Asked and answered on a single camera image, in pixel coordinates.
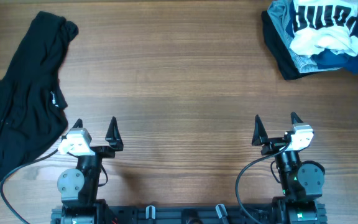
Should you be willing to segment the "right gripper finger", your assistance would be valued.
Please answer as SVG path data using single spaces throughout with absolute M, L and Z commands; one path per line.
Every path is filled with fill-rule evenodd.
M 303 123 L 303 121 L 300 119 L 300 117 L 295 112 L 291 112 L 290 116 L 291 116 L 291 123 L 292 124 Z
M 255 116 L 255 127 L 252 137 L 253 146 L 261 146 L 268 142 L 268 135 L 262 123 L 260 116 L 257 114 Z

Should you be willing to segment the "black t-shirt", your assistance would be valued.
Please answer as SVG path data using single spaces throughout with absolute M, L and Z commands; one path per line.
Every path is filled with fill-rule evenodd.
M 0 80 L 0 181 L 30 163 L 66 130 L 58 71 L 77 25 L 40 11 Z

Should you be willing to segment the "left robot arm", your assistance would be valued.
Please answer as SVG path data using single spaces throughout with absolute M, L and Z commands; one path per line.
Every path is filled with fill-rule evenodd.
M 111 118 L 105 141 L 106 146 L 91 146 L 92 138 L 83 122 L 78 119 L 58 147 L 60 154 L 69 154 L 78 159 L 74 169 L 67 169 L 57 180 L 61 193 L 62 209 L 53 210 L 52 223 L 59 224 L 107 224 L 118 223 L 118 217 L 108 207 L 104 199 L 97 199 L 100 174 L 105 172 L 104 158 L 114 158 L 117 151 L 124 148 L 118 130 L 117 120 Z

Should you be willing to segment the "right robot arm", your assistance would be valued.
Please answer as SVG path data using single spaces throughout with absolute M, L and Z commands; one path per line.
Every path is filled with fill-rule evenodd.
M 255 117 L 253 146 L 262 146 L 262 156 L 273 156 L 283 190 L 274 197 L 262 223 L 327 223 L 325 205 L 317 199 L 323 194 L 325 168 L 315 161 L 302 162 L 299 153 L 310 146 L 313 128 L 291 113 L 292 129 L 280 138 L 269 138 L 261 118 Z

